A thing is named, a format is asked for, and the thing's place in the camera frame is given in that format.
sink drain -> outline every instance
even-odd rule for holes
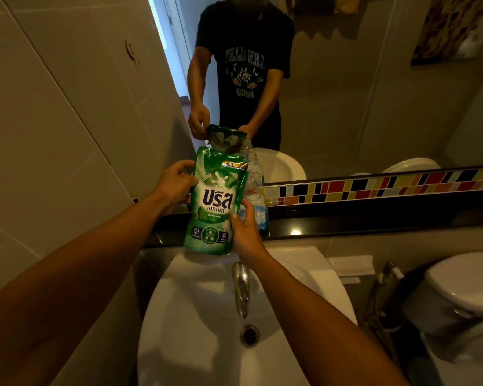
[[[259,343],[259,331],[254,325],[246,325],[240,333],[240,340],[247,348],[255,347]]]

sink basin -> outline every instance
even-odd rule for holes
[[[314,247],[271,250],[297,279],[356,323],[347,292]],[[308,385],[261,283],[252,279],[249,315],[236,311],[231,268],[237,257],[178,254],[156,287],[138,347],[140,386]],[[242,344],[246,325],[259,343]]]
[[[263,164],[266,183],[306,180],[306,172],[289,155],[272,149],[256,148],[258,160]]]

plastic bottle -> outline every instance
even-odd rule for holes
[[[243,142],[241,153],[245,157],[245,160],[247,160],[247,163],[249,164],[249,173],[254,176],[258,187],[264,187],[265,177],[263,174],[263,164],[258,160],[258,155],[250,140],[246,139]]]
[[[268,208],[265,205],[265,198],[259,191],[258,183],[254,179],[254,175],[251,173],[247,179],[244,197],[254,206],[256,224],[258,225],[259,231],[262,232],[263,230],[266,230],[268,227]],[[247,211],[245,210],[245,207],[241,206],[239,211],[240,218],[245,220],[246,215]]]

faucet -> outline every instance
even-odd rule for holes
[[[250,270],[240,261],[234,263],[232,269],[234,283],[234,300],[239,316],[244,320],[249,315],[250,304]]]

green detergent pouch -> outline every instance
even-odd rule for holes
[[[210,135],[210,145],[213,149],[222,153],[239,153],[243,147],[243,141],[247,139],[247,133],[236,129],[210,124],[206,126]]]
[[[231,252],[233,230],[230,217],[238,214],[247,181],[248,164],[240,155],[202,147],[197,152],[192,191],[192,219],[184,247],[210,255]]]

